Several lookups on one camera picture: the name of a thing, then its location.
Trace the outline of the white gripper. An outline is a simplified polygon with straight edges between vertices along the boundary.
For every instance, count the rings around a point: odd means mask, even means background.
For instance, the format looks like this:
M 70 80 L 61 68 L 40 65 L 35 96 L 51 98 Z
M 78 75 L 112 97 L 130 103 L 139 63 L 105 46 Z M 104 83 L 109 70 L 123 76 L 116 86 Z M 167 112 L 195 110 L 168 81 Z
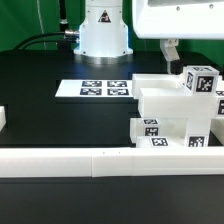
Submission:
M 224 0 L 132 0 L 132 19 L 140 39 L 161 39 L 169 74 L 183 70 L 178 39 L 224 39 Z

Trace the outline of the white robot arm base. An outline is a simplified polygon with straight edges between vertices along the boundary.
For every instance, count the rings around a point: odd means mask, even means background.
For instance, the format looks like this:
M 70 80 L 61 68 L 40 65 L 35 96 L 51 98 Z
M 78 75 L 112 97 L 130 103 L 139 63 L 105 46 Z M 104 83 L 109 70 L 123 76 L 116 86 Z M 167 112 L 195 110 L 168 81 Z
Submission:
M 79 27 L 77 61 L 117 64 L 132 59 L 128 27 L 122 18 L 123 0 L 85 0 L 85 19 Z

